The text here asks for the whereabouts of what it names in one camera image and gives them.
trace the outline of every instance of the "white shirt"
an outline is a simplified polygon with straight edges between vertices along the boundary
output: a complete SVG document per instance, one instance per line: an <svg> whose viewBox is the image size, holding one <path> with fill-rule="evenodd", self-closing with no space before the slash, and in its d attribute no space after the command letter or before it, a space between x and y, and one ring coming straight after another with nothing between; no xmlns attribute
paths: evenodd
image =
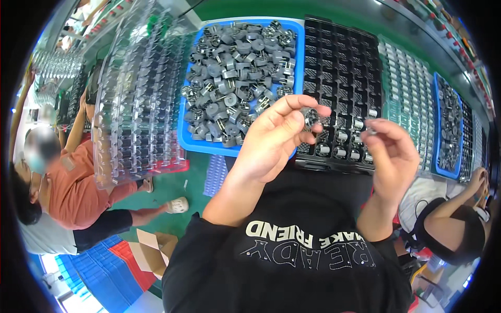
<svg viewBox="0 0 501 313"><path fill-rule="evenodd" d="M405 193L398 206L398 218L403 230L410 233L414 229L421 211L434 199L445 198L446 179L418 177Z"/></svg>
<svg viewBox="0 0 501 313"><path fill-rule="evenodd" d="M33 254L77 254L73 231L57 224L43 213L35 225L19 223L26 250Z"/></svg>
<svg viewBox="0 0 501 313"><path fill-rule="evenodd" d="M89 3L87 3L84 6L81 6L77 9L77 12L73 14L73 17L76 17L77 19L80 18L80 15L83 15L84 20L86 20L89 15L92 13L92 11L98 7L98 5L101 4L103 0L90 0Z"/></svg>

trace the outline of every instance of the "red plastic crate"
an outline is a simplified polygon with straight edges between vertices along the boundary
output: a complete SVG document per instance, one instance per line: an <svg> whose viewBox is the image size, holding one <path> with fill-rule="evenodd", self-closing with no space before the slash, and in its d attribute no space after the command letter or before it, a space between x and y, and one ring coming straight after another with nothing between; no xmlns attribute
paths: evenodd
<svg viewBox="0 0 501 313"><path fill-rule="evenodd" d="M130 250L128 242L123 240L120 243L109 248L108 250L125 261L130 269L130 272L132 273L132 276L134 276L137 284L143 291L147 291L157 280L153 273L141 271L139 265L136 262L136 259L134 259L134 256L132 255L132 251Z"/></svg>

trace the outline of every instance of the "black hair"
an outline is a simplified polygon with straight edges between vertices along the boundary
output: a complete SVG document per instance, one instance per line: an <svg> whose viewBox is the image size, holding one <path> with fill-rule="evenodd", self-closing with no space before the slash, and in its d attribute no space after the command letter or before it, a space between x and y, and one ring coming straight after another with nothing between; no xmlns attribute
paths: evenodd
<svg viewBox="0 0 501 313"><path fill-rule="evenodd" d="M24 225L38 223L42 217L42 207L38 202L30 202L30 186L14 169L14 163L9 163L11 174L11 188L14 194L14 205L19 221Z"/></svg>

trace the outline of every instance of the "hand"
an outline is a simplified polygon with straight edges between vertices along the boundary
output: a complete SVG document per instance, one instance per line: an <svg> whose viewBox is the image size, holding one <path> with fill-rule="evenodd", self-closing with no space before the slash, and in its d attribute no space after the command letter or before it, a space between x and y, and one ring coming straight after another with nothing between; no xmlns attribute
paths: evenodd
<svg viewBox="0 0 501 313"><path fill-rule="evenodd" d="M384 119L365 120L377 132L362 132L362 140L374 159L374 191L385 205L398 205L412 183L419 165L419 154L409 134Z"/></svg>
<svg viewBox="0 0 501 313"><path fill-rule="evenodd" d="M475 194L477 193L478 199L475 199L475 201L478 201L484 190L487 189L487 185L487 170L483 167L478 167L472 173L471 179L468 183L468 186L464 190L464 193L470 197L475 196Z"/></svg>
<svg viewBox="0 0 501 313"><path fill-rule="evenodd" d="M85 101L86 96L87 96L87 87L85 87L84 93L80 96L80 111L84 113L87 108L87 102Z"/></svg>
<svg viewBox="0 0 501 313"><path fill-rule="evenodd" d="M305 95L280 98L251 125L242 149L232 168L243 180L267 183L280 173L294 149L302 142L315 143L311 132L302 132L305 119L299 112L302 107L314 108L321 116L330 116L331 109L321 106ZM313 132L320 133L321 125Z"/></svg>
<svg viewBox="0 0 501 313"><path fill-rule="evenodd" d="M32 69L31 65L25 73L24 81L26 87L30 87L35 81L35 71Z"/></svg>

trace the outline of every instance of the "blue plastic crate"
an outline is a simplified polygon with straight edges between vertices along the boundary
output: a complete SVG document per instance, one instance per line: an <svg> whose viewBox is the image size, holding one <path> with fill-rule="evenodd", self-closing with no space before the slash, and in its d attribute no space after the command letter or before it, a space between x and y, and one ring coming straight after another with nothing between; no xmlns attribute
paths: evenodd
<svg viewBox="0 0 501 313"><path fill-rule="evenodd" d="M239 18L235 18L237 21L241 22L249 22L253 24L260 24L263 25L263 27L266 27L270 24L272 20L266 20L266 19L256 19L256 20L241 20ZM303 94L303 79L304 79L304 70L305 70L305 29L303 26L301 26L297 22L293 21L287 21L287 20L280 20L277 19L281 24L284 29L291 29L293 30L297 36L296 36L296 66L294 67L294 94L297 95L302 95ZM231 21L227 22L219 22L220 25L229 25ZM198 34L195 37L195 42L198 41L198 39L203 35L203 29L201 29ZM191 65L193 63L190 63L188 66L188 69L186 72L189 72L189 69L191 68ZM184 86L189 85L189 82L187 80L184 81ZM277 87L280 85L273 84L271 91L273 93L277 93ZM249 104L251 107L254 107L256 104L257 100L254 99L251 101ZM226 156L231 156L231 157L236 157L238 155L238 152L240 151L240 146L234 146L231 148L224 148L222 146L222 143L220 142L215 142L215 143L210 143L205 140L193 140L191 138L191 133L188 132L188 123L184 121L183 117L184 114L186 113L187 109L185 108L186 104L186 99L184 97L181 98L181 105L179 109L179 118L177 119L177 134L178 134L178 141L181 147L188 151L195 151L195 152L203 152L203 153L209 153L209 154L218 154L218 155L226 155Z"/></svg>
<svg viewBox="0 0 501 313"><path fill-rule="evenodd" d="M438 97L438 78L441 77L437 72L433 75L433 93L435 95L435 102L437 106L437 118L436 118L436 129L437 131L435 132L435 150L433 151L433 166L431 167L431 170L439 175L451 178L451 179L457 179L459 177L459 171L461 169L461 160L462 160L462 154L463 154L463 119L461 119L461 122L459 123L460 127L460 134L461 134L461 140L459 142L459 157L456 162L456 167L454 168L454 172L449 172L443 168L440 168L438 165L438 156L440 152L440 144L441 144L441 138L442 138L442 126L440 124L440 121L442 119L441 112L440 112L440 99ZM461 98L459 97L459 94L456 92L456 90L453 90L456 95L457 99L459 101L459 106L461 110L463 110L463 104L461 102Z"/></svg>
<svg viewBox="0 0 501 313"><path fill-rule="evenodd" d="M114 237L107 239L79 255L61 255L59 267L66 269L62 272L65 279L68 276L74 280L72 290L78 287L78 278L81 278L108 312L122 313L143 294L143 290L127 263L108 250L115 241Z"/></svg>

